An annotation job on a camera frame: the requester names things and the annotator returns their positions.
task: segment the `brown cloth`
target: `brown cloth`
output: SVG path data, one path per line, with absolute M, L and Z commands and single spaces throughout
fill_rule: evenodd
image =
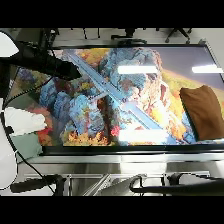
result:
M 224 138 L 221 108 L 210 87 L 181 88 L 180 97 L 197 131 L 198 140 Z

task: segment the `brown towel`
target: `brown towel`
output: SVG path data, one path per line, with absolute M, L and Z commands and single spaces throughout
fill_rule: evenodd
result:
M 180 97 L 197 131 L 198 140 L 224 138 L 221 108 L 210 87 L 181 88 Z

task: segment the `wire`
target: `wire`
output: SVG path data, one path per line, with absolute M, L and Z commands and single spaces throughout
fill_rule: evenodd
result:
M 52 52 L 52 54 L 53 54 L 53 57 L 54 57 L 54 59 L 55 59 L 55 70 L 54 70 L 54 73 L 53 73 L 53 75 L 52 75 L 52 77 L 50 78 L 50 79 L 48 79 L 46 82 L 44 82 L 44 83 L 42 83 L 41 85 L 39 85 L 39 86 L 36 86 L 36 87 L 34 87 L 34 88 L 31 88 L 31 89 L 28 89 L 28 90 L 26 90 L 26 91 L 24 91 L 24 92 L 22 92 L 22 93 L 20 93 L 20 94 L 18 94 L 18 95 L 16 95 L 16 96 L 14 96 L 14 97 L 12 97 L 12 98 L 10 98 L 7 102 L 4 102 L 4 104 L 3 104 L 3 106 L 2 106 L 2 109 L 3 110 L 5 110 L 5 108 L 7 107 L 7 105 L 11 102 L 11 101 L 13 101 L 13 100 L 15 100 L 16 98 L 18 98 L 18 97 L 20 97 L 20 96 L 22 96 L 22 95 L 24 95 L 24 94 L 27 94 L 27 93 L 29 93 L 29 92 L 32 92 L 32 91 L 35 91 L 35 90 L 37 90 L 37 89 L 39 89 L 39 88 L 41 88 L 41 87 L 43 87 L 44 85 L 46 85 L 48 82 L 50 82 L 50 80 L 52 80 L 53 79 L 53 77 L 55 76 L 55 73 L 56 73 L 56 71 L 57 71 L 57 61 L 56 61 L 56 56 L 55 56 L 55 54 L 54 54 L 54 51 L 53 51 L 53 49 L 51 48 L 51 46 L 50 46 L 50 43 L 49 43 L 49 39 L 48 39 L 48 37 L 47 37 L 47 35 L 46 35 L 46 32 L 45 32 L 45 30 L 44 30 L 44 28 L 43 28 L 43 31 L 44 31 L 44 35 L 45 35 L 45 38 L 46 38 L 46 41 L 47 41 L 47 44 L 48 44 L 48 47 L 49 47 L 49 49 L 51 50 L 51 52 Z M 16 149 L 16 147 L 14 146 L 14 144 L 13 144 L 13 142 L 12 142 L 12 140 L 11 140 L 11 138 L 10 138 L 10 136 L 9 136 L 9 134 L 8 134 L 8 132 L 7 132 L 7 128 L 6 128 L 6 126 L 5 126 L 5 119 L 4 119 L 4 115 L 2 116 L 2 124 L 3 124 L 3 127 L 4 127 L 4 130 L 5 130 L 5 133 L 6 133 L 6 136 L 7 136 L 7 138 L 8 138 L 8 140 L 9 140 L 9 142 L 10 142 L 10 144 L 11 144 L 11 146 L 12 146 L 12 148 L 13 148 L 13 150 L 15 151 L 15 153 L 17 153 L 19 156 L 20 156 L 20 158 L 23 160 L 23 162 L 26 164 L 26 165 L 28 165 L 30 168 L 32 168 L 45 182 L 46 182 L 46 184 L 47 184 L 47 186 L 50 188 L 50 190 L 52 191 L 52 193 L 53 193 L 53 195 L 55 194 L 55 191 L 52 189 L 52 187 L 48 184 L 48 182 L 47 182 L 47 179 L 33 166 L 33 165 L 31 165 L 29 162 L 27 162 L 27 160 L 21 155 L 21 153 L 20 152 L 18 152 L 18 150 Z

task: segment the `table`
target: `table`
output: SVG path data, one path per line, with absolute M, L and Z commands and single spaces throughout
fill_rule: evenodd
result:
M 62 60 L 78 65 L 82 78 L 71 82 L 54 78 L 40 91 L 10 104 L 46 117 L 47 129 L 37 133 L 44 145 L 44 157 L 34 158 L 33 162 L 50 159 L 60 163 L 120 163 L 222 158 L 220 142 L 195 142 L 179 98 L 181 87 L 197 88 L 206 84 L 213 88 L 220 105 L 224 106 L 222 76 L 192 72 L 195 66 L 216 64 L 219 67 L 206 42 L 119 48 L 57 47 L 55 53 Z M 119 73 L 119 69 L 130 65 L 135 67 L 127 74 Z M 152 66 L 156 72 L 135 72 L 133 69 L 139 69 L 139 65 L 148 69 Z M 45 74 L 20 69 L 11 95 L 47 78 Z M 151 138 L 145 139 L 144 133 Z

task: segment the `white glove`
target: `white glove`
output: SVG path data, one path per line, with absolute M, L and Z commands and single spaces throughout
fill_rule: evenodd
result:
M 6 127 L 11 126 L 14 131 L 11 134 L 12 136 L 41 131 L 47 126 L 45 117 L 42 114 L 34 114 L 13 107 L 6 108 L 4 114 Z

